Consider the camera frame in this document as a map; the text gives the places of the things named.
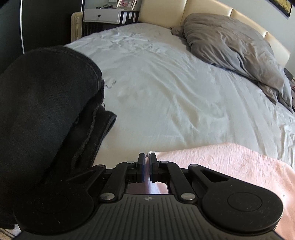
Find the folded black clothes pile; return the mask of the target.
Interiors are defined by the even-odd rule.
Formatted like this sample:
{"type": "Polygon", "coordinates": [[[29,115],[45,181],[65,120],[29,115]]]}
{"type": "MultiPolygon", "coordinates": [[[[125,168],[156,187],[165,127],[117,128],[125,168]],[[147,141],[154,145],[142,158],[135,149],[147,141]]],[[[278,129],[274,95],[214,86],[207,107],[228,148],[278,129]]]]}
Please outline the folded black clothes pile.
{"type": "Polygon", "coordinates": [[[116,121],[99,67],[69,47],[34,49],[1,74],[1,227],[17,200],[89,169],[116,121]]]}

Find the wall painting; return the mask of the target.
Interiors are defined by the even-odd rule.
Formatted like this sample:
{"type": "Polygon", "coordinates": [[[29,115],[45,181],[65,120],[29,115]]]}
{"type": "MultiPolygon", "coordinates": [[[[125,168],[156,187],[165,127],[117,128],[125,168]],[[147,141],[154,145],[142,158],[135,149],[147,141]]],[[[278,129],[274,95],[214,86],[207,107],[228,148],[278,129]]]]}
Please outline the wall painting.
{"type": "Polygon", "coordinates": [[[288,0],[270,0],[288,18],[291,15],[292,3],[288,0]]]}

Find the black wardrobe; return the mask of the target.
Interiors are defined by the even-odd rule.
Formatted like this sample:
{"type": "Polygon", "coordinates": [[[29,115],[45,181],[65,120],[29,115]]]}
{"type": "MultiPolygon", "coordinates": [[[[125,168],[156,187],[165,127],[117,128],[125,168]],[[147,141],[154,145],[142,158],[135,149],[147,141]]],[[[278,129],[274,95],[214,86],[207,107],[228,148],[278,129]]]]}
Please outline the black wardrobe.
{"type": "Polygon", "coordinates": [[[70,43],[72,14],[83,8],[80,0],[1,0],[1,73],[28,51],[70,43]]]}

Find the grey bed sheet mattress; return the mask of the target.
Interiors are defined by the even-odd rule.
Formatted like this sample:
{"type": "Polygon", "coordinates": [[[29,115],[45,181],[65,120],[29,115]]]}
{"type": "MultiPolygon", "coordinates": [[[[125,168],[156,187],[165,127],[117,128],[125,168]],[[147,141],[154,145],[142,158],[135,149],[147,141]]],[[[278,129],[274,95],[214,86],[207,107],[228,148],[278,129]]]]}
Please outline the grey bed sheet mattress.
{"type": "Polygon", "coordinates": [[[117,116],[95,164],[237,143],[294,166],[294,115],[248,79],[196,58],[169,29],[136,23],[68,47],[100,68],[104,106],[117,116]]]}

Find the pink embossed garment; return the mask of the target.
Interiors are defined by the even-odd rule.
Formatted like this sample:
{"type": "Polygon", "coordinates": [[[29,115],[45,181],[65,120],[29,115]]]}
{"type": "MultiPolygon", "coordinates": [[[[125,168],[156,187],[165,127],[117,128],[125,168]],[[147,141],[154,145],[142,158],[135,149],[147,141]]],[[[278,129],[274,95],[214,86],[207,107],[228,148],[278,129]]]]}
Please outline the pink embossed garment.
{"type": "Polygon", "coordinates": [[[284,205],[283,216],[275,231],[284,239],[294,239],[294,169],[285,162],[235,143],[156,152],[155,155],[159,161],[175,162],[183,168],[200,164],[272,191],[284,205]]]}

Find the grey crumpled duvet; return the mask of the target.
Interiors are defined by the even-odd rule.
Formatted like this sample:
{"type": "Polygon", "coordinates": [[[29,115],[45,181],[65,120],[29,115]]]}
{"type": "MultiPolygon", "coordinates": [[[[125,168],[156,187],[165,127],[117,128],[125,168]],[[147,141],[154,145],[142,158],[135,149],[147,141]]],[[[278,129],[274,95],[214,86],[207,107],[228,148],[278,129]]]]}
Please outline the grey crumpled duvet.
{"type": "Polygon", "coordinates": [[[229,16],[192,13],[171,33],[185,39],[200,60],[248,78],[273,104],[292,111],[289,80],[270,44],[254,28],[229,16]]]}

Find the white left nightstand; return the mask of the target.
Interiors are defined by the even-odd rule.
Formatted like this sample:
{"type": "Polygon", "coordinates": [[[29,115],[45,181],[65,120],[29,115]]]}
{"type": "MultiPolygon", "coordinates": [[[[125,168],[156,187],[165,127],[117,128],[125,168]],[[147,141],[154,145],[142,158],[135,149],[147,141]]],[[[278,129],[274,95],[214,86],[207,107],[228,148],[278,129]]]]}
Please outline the white left nightstand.
{"type": "Polygon", "coordinates": [[[138,22],[139,11],[115,8],[90,8],[83,13],[81,36],[138,22]]]}

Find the framed photo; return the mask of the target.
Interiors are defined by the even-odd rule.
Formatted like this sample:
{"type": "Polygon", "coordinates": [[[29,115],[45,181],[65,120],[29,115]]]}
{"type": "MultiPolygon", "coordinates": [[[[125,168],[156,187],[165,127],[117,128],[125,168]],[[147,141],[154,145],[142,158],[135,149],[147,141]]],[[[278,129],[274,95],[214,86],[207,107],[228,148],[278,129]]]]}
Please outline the framed photo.
{"type": "Polygon", "coordinates": [[[117,8],[134,9],[137,0],[118,0],[117,8]]]}

